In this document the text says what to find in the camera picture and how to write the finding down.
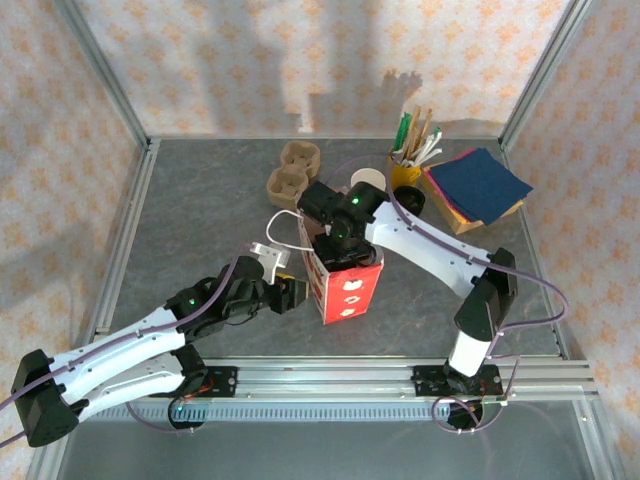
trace patterned wallpaper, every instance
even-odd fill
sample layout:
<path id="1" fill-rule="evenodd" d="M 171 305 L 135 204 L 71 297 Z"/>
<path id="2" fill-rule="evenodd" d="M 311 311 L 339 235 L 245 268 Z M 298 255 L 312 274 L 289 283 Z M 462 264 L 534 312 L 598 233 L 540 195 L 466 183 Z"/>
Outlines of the patterned wallpaper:
<path id="1" fill-rule="evenodd" d="M 551 280 L 573 304 L 629 472 L 640 472 L 640 4 L 603 0 L 509 159 Z"/>
<path id="2" fill-rule="evenodd" d="M 106 266 L 136 144 L 51 0 L 0 9 L 0 396 L 20 358 L 68 350 Z M 13 407 L 0 437 L 18 433 Z M 21 479 L 33 450 L 0 450 Z"/>
<path id="3" fill-rule="evenodd" d="M 498 136 L 568 0 L 79 0 L 150 135 Z"/>

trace red popcorn box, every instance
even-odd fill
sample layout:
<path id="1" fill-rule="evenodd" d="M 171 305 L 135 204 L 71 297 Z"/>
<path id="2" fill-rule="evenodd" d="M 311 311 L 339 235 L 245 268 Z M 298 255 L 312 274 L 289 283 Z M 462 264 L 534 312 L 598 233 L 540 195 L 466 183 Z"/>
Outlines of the red popcorn box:
<path id="1" fill-rule="evenodd" d="M 303 247 L 310 248 L 311 238 L 323 229 L 306 218 L 298 219 L 298 232 Z M 369 308 L 380 272 L 384 266 L 382 250 L 376 263 L 340 272 L 328 272 L 315 252 L 302 252 L 309 284 L 324 325 L 362 315 Z"/>

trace blue paper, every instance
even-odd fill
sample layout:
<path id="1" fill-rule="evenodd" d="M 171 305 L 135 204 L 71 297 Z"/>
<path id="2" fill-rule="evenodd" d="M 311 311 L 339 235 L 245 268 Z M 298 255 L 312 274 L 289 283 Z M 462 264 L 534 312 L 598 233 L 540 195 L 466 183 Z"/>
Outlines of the blue paper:
<path id="1" fill-rule="evenodd" d="M 429 171 L 451 204 L 470 221 L 490 225 L 533 190 L 480 148 Z"/>

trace white cup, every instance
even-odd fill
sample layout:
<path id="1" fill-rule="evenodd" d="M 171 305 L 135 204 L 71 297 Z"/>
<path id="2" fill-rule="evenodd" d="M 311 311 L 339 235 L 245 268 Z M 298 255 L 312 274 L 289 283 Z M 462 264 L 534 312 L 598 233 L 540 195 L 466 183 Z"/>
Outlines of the white cup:
<path id="1" fill-rule="evenodd" d="M 387 180 L 384 178 L 384 174 L 375 168 L 361 168 L 351 175 L 351 186 L 353 187 L 358 182 L 367 182 L 383 192 L 387 186 Z"/>

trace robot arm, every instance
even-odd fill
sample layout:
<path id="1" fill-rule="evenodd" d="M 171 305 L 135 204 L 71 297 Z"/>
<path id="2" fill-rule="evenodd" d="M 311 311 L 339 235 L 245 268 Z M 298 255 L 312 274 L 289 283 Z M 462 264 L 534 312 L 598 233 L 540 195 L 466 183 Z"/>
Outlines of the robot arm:
<path id="1" fill-rule="evenodd" d="M 464 244 L 404 210 L 413 225 L 407 226 L 398 217 L 389 196 L 364 182 L 356 184 L 347 194 L 315 182 L 302 194 L 298 209 L 329 227 L 328 233 L 314 240 L 325 264 L 335 268 L 338 262 L 348 264 L 361 260 L 362 252 L 367 252 L 363 246 L 380 245 L 431 273 L 463 298 L 462 307 L 454 317 L 458 337 L 445 368 L 451 382 L 460 390 L 473 383 L 472 377 L 482 366 L 495 332 L 515 299 L 516 279 L 465 260 L 412 230 L 419 226 L 470 257 L 486 258 L 508 267 L 515 266 L 511 253 L 498 249 L 490 254 Z"/>
<path id="2" fill-rule="evenodd" d="M 91 415 L 123 402 L 158 393 L 177 396 L 196 392 L 206 380 L 207 368 L 192 345 L 194 341 L 221 330 L 233 316 L 253 317 L 265 307 L 284 313 L 308 296 L 306 282 L 277 276 L 270 284 L 263 279 L 271 276 L 261 262 L 242 256 L 219 297 L 198 317 L 176 326 L 178 320 L 205 305 L 228 268 L 218 277 L 205 278 L 178 292 L 145 318 L 100 341 L 53 358 L 42 350 L 25 355 L 12 394 L 73 365 L 16 399 L 29 445 L 39 447 L 56 441 Z"/>

